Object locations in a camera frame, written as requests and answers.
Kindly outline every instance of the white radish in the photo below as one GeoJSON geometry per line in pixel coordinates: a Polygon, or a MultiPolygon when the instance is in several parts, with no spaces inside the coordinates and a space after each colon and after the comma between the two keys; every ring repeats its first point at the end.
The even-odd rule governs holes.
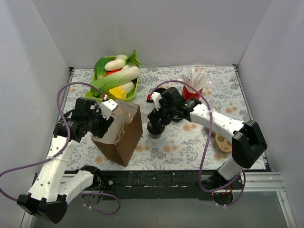
{"type": "Polygon", "coordinates": [[[129,68],[131,68],[131,67],[133,67],[133,66],[135,66],[135,65],[127,64],[127,65],[125,65],[125,66],[122,68],[122,70],[129,69],[129,68]]]}
{"type": "Polygon", "coordinates": [[[105,70],[106,71],[113,71],[113,70],[118,70],[121,69],[125,66],[125,61],[123,59],[116,59],[113,61],[108,62],[105,65],[105,70]]]}

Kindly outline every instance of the white robotic arm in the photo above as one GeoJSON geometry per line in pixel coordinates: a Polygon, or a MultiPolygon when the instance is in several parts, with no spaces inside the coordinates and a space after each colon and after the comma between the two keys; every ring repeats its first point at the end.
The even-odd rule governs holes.
{"type": "Polygon", "coordinates": [[[104,136],[114,121],[111,114],[116,108],[117,103],[113,100],[97,104],[92,99],[77,99],[75,109],[65,115],[71,130],[70,142],[59,156],[54,157],[67,141],[67,129],[60,119],[47,155],[51,160],[43,164],[27,194],[19,195],[17,204],[29,214],[58,223],[71,200],[85,188],[94,185],[100,173],[96,167],[85,166],[72,179],[60,185],[72,153],[88,131],[100,138],[104,136]]]}
{"type": "MultiPolygon", "coordinates": [[[[174,119],[186,119],[205,127],[210,125],[207,107],[194,98],[186,101],[174,87],[154,92],[147,101],[155,104],[148,115],[150,121],[147,129],[151,134],[160,135],[174,119]]],[[[222,180],[217,186],[220,187],[243,169],[249,169],[266,150],[267,144],[257,122],[253,120],[243,123],[215,111],[212,111],[212,117],[213,131],[232,143],[232,157],[217,170],[222,180]]]]}

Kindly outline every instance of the table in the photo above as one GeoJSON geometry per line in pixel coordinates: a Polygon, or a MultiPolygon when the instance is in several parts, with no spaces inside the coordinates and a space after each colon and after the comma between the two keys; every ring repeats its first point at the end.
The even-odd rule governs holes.
{"type": "MultiPolygon", "coordinates": [[[[100,170],[198,170],[200,160],[207,139],[207,128],[182,120],[166,126],[161,138],[149,137],[146,125],[147,114],[153,109],[153,105],[145,102],[147,95],[159,83],[180,79],[182,75],[188,75],[192,68],[203,66],[171,66],[141,68],[140,81],[134,103],[140,105],[142,115],[143,135],[127,167],[115,164],[107,160],[95,144],[91,141],[92,134],[88,133],[82,138],[79,146],[73,153],[67,170],[80,169],[84,165],[93,165],[100,170]]],[[[248,121],[249,113],[246,107],[238,78],[234,67],[231,66],[204,66],[210,76],[210,84],[202,94],[210,102],[211,108],[221,114],[236,120],[248,121]]],[[[81,81],[89,83],[93,78],[93,69],[76,69],[72,82],[81,81]]],[[[179,91],[182,84],[169,83],[177,87],[179,91]]],[[[89,88],[85,85],[73,85],[70,87],[64,112],[74,108],[78,97],[83,97],[89,88]]],[[[212,139],[209,144],[204,169],[216,170],[231,154],[221,153],[212,139]]],[[[264,170],[265,163],[262,157],[251,169],[264,170]]]]}

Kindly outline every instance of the red cup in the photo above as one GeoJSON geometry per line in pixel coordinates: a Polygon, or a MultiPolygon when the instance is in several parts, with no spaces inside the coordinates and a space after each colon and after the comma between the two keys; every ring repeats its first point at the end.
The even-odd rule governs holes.
{"type": "Polygon", "coordinates": [[[199,98],[200,98],[200,95],[199,95],[199,94],[197,94],[197,93],[190,93],[190,92],[188,91],[188,89],[186,88],[186,86],[184,86],[184,87],[182,88],[182,93],[181,93],[181,95],[182,95],[186,100],[190,99],[191,97],[193,97],[193,98],[195,98],[195,99],[197,99],[197,100],[199,100],[199,98]]]}

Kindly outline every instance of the green leaf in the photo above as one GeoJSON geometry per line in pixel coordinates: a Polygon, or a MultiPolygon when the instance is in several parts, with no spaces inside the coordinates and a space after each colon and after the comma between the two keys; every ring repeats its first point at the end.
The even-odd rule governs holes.
{"type": "Polygon", "coordinates": [[[139,62],[137,59],[135,59],[134,61],[132,61],[132,62],[130,62],[130,63],[128,63],[128,64],[139,66],[139,65],[140,65],[140,62],[139,62]]]}
{"type": "Polygon", "coordinates": [[[98,62],[95,64],[94,67],[94,72],[95,75],[97,76],[97,79],[100,79],[102,77],[105,76],[105,74],[107,73],[107,71],[105,70],[105,65],[110,62],[109,59],[107,58],[101,58],[100,60],[98,60],[98,62]]]}
{"type": "Polygon", "coordinates": [[[98,97],[98,95],[100,95],[100,93],[97,90],[94,90],[94,97],[98,97]]]}
{"type": "Polygon", "coordinates": [[[92,96],[94,96],[94,92],[92,92],[92,91],[86,92],[86,94],[85,94],[85,97],[87,97],[87,98],[92,97],[92,96]]]}
{"type": "Polygon", "coordinates": [[[136,50],[134,50],[133,53],[127,59],[126,63],[132,64],[132,62],[134,62],[136,60],[136,55],[137,55],[137,52],[136,52],[136,50]]]}

